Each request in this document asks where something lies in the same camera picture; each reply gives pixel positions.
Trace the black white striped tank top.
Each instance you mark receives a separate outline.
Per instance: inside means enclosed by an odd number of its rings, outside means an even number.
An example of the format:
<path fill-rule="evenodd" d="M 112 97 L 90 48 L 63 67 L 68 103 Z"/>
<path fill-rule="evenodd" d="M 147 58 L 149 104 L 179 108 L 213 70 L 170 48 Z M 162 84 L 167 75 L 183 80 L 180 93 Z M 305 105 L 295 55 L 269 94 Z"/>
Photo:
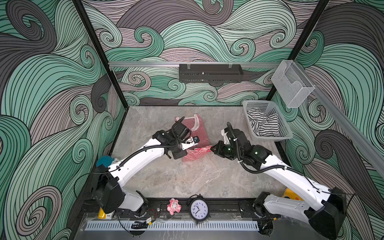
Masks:
<path fill-rule="evenodd" d="M 251 131 L 258 137 L 279 137 L 279 115 L 265 115 L 258 109 L 246 111 L 247 118 L 251 125 Z"/>

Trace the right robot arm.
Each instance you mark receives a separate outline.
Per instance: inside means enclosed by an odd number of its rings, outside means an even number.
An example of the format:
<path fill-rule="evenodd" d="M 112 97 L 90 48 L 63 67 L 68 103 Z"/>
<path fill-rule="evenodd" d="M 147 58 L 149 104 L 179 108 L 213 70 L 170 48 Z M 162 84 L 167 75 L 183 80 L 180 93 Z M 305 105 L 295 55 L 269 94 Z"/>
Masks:
<path fill-rule="evenodd" d="M 261 145 L 241 146 L 238 141 L 227 145 L 219 141 L 211 151 L 221 158 L 237 160 L 249 173 L 273 177 L 300 197 L 285 199 L 263 192 L 254 203 L 258 212 L 302 221 L 330 240 L 338 237 L 348 208 L 343 190 L 307 178 Z"/>

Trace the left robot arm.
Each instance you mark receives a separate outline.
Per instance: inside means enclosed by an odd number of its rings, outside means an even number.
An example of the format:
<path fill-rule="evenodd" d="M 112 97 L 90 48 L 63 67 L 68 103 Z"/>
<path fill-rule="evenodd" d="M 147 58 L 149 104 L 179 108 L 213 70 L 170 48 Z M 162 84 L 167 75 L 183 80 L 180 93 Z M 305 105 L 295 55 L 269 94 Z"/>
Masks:
<path fill-rule="evenodd" d="M 104 213 L 109 214 L 116 209 L 132 212 L 142 210 L 144 197 L 138 192 L 125 191 L 124 186 L 141 169 L 153 160 L 172 152 L 174 159 L 187 155 L 187 149 L 200 142 L 199 137 L 178 136 L 164 130 L 156 132 L 139 150 L 108 167 L 100 165 L 92 172 L 91 194 Z"/>

